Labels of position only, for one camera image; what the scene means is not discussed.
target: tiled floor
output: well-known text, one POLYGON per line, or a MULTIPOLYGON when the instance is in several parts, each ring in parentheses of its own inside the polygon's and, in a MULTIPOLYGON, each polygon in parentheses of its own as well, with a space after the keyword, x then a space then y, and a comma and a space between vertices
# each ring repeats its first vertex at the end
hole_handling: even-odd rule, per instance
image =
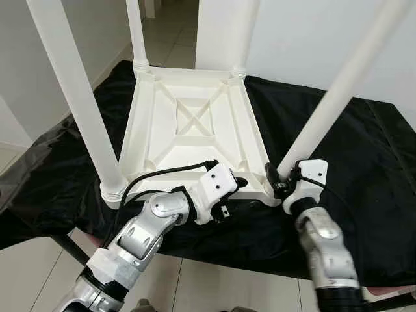
POLYGON ((155 19, 143 22, 146 54, 152 66, 194 68, 198 0, 169 0, 155 19))
MULTIPOLYGON (((149 62, 193 68, 198 0, 171 0, 155 20, 144 21, 149 62)), ((18 152, 1 148, 0 172, 18 152)), ((72 239, 89 255, 95 246, 79 230, 72 239)), ((48 312, 73 285, 82 266, 50 238, 34 239, 0 252, 1 310, 48 312)), ((245 306, 258 312, 316 312, 310 281, 156 255, 130 290, 123 312, 148 298, 158 312, 219 312, 245 306)), ((413 311, 412 307, 397 312, 413 311)))

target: black fabric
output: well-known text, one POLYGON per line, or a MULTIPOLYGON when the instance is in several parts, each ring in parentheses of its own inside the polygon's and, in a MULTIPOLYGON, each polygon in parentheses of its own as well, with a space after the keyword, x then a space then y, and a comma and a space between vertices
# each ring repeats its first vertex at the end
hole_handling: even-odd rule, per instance
POLYGON ((71 302, 64 312, 91 312, 89 308, 83 306, 79 302, 71 302))
MULTIPOLYGON (((121 62, 95 91, 117 155, 135 85, 131 66, 121 62)), ((256 77, 247 77, 245 85, 270 161, 278 164, 324 92, 256 77)), ((321 204, 343 229, 362 282, 416 283, 416 134, 403 117, 390 104, 354 98, 313 157, 328 161, 327 184, 345 198, 358 220, 356 237, 346 207, 323 193, 321 204)), ((0 248, 75 226, 103 238, 114 216, 99 195, 98 177, 71 116, 0 177, 0 192, 0 248)), ((283 209, 258 201, 228 206, 229 222, 175 227, 160 252, 308 277, 293 219, 283 209)), ((136 214, 140 203, 128 207, 122 220, 136 214)))

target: black cable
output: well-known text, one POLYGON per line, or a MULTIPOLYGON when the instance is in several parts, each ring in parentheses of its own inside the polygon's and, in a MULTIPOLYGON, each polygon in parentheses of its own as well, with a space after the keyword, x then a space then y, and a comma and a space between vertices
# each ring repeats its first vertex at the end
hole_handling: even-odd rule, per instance
POLYGON ((130 198, 129 202, 125 204, 124 207, 127 206, 129 203, 135 201, 137 198, 142 197, 143 195, 147 195, 151 193, 159 193, 159 192, 164 192, 164 191, 163 190, 145 190, 144 192, 138 193, 134 195, 132 198, 130 198))
POLYGON ((172 172, 179 172, 179 171, 186 171, 186 170, 192 170, 192 169, 197 169, 197 168, 201 168, 201 167, 210 167, 213 164, 216 164, 216 161, 204 161, 203 163, 199 163, 199 164, 192 164, 190 166, 184 166, 184 167, 176 167, 176 168, 169 168, 169 169, 164 169, 164 170, 159 170, 159 171, 154 171, 154 172, 150 172, 148 174, 144 174, 141 175, 140 177, 132 180, 132 182, 130 182, 130 184, 126 187, 122 199, 120 200, 120 205, 118 206, 118 210, 116 213, 116 216, 114 218, 114 222, 112 223, 111 227, 109 228, 107 234, 105 235, 103 244, 101 245, 102 248, 105 248, 108 246, 108 244, 110 243, 110 240, 113 237, 114 231, 117 230, 117 226, 118 226, 118 221, 120 218, 120 211, 124 208, 125 206, 125 201, 127 199, 127 196, 129 195, 130 190, 140 181, 147 179, 149 177, 154 177, 154 176, 159 176, 161 174, 170 174, 172 172))
POLYGON ((331 194, 333 194, 336 198, 338 198, 338 200, 346 207, 346 210, 348 211, 348 214, 350 215, 350 218, 352 220, 352 223, 354 225, 354 229, 356 231, 356 237, 355 237, 355 242, 356 242, 356 246, 357 246, 357 258, 358 258, 358 268, 357 268, 357 275, 358 276, 362 276, 361 273, 363 272, 363 259, 362 259, 362 253, 361 253, 361 245, 359 243, 359 228, 358 228, 358 223, 357 220, 354 216, 353 210, 351 208, 351 206, 344 200, 344 198, 342 196, 340 196, 336 191, 334 191, 332 188, 328 187, 325 184, 322 184, 321 182, 315 181, 313 179, 310 179, 308 177, 304 177, 304 176, 300 176, 298 177, 299 180, 304 180, 306 182, 318 185, 319 187, 322 187, 324 190, 327 190, 328 192, 330 192, 331 194))

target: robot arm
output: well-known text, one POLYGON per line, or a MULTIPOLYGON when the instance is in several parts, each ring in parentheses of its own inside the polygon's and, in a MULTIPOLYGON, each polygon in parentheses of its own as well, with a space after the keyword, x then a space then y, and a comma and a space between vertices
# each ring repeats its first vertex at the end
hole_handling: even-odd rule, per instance
POLYGON ((293 215, 300 243, 306 253, 318 306, 326 311, 368 311, 354 262, 343 242, 339 226, 318 202, 326 182, 326 161, 300 161, 288 181, 280 182, 268 171, 276 195, 282 198, 283 209, 293 215))
POLYGON ((239 180, 217 164, 188 191, 179 187, 148 198, 142 212, 130 219, 108 248, 99 248, 55 312, 117 312, 124 298, 160 248, 163 235, 189 218, 212 220, 213 206, 238 191, 239 180))

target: white tube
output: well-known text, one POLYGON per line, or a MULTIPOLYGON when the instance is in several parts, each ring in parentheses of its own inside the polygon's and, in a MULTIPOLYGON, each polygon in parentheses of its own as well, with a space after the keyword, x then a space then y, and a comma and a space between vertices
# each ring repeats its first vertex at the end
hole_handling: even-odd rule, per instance
POLYGON ((385 0, 376 19, 346 60, 330 89, 278 166, 281 179, 289 176, 296 161, 308 159, 353 96, 354 87, 409 10, 412 0, 385 0))
POLYGON ((142 21, 140 20, 140 9, 138 0, 126 0, 127 15, 129 17, 131 43, 133 45, 133 69, 137 72, 145 72, 149 68, 149 61, 146 58, 142 21))
POLYGON ((231 73, 235 77, 246 75, 247 57, 250 51, 250 42, 252 41, 259 4, 260 0, 240 0, 238 4, 241 13, 239 14, 239 20, 235 22, 235 33, 239 35, 234 38, 236 55, 234 66, 231 69, 231 73))
POLYGON ((59 0, 27 0, 46 53, 101 180, 101 195, 117 207, 127 180, 122 175, 96 99, 59 0))

